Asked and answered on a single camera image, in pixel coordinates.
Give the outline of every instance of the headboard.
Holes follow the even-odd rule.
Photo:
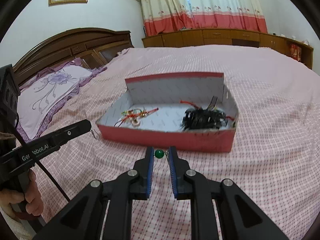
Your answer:
[[[78,28],[54,35],[30,50],[13,67],[19,85],[46,67],[56,67],[76,57],[83,67],[97,68],[110,62],[118,52],[132,48],[129,31]]]

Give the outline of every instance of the black cable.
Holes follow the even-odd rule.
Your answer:
[[[16,122],[15,129],[17,129],[17,127],[18,127],[18,123],[19,123],[19,115],[18,115],[18,113],[17,113],[17,122]]]
[[[7,118],[0,112],[0,121],[2,121],[8,128],[11,130],[11,133],[17,138],[17,140],[21,143],[22,148],[26,151],[26,153],[31,156],[31,158],[35,161],[36,164],[44,171],[44,173],[51,179],[54,185],[58,188],[61,194],[65,197],[65,199],[69,202],[70,199],[67,194],[63,191],[58,182],[54,179],[54,177],[50,174],[50,172],[42,165],[42,163],[36,158],[36,156],[32,153],[28,144],[24,141],[22,136],[18,133],[18,131],[13,127],[13,125],[7,120]]]

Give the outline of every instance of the pillow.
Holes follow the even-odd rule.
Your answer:
[[[75,59],[54,69],[46,68],[20,87],[17,129],[25,141],[38,138],[52,116],[79,92],[79,87],[106,69],[85,69],[80,63],[80,59]]]

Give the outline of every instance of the green bead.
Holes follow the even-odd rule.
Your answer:
[[[164,151],[163,150],[156,150],[155,151],[155,157],[158,159],[162,159],[164,156]]]

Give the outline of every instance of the hand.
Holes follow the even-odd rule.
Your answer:
[[[24,199],[26,199],[28,202],[26,205],[26,211],[29,214],[40,216],[43,212],[44,205],[41,200],[41,194],[38,190],[38,185],[36,183],[36,175],[32,170],[29,171],[29,179],[30,183],[25,195],[18,191],[9,189],[3,189],[0,191],[0,206],[4,212],[13,219],[16,219],[16,216],[10,204],[21,203]]]

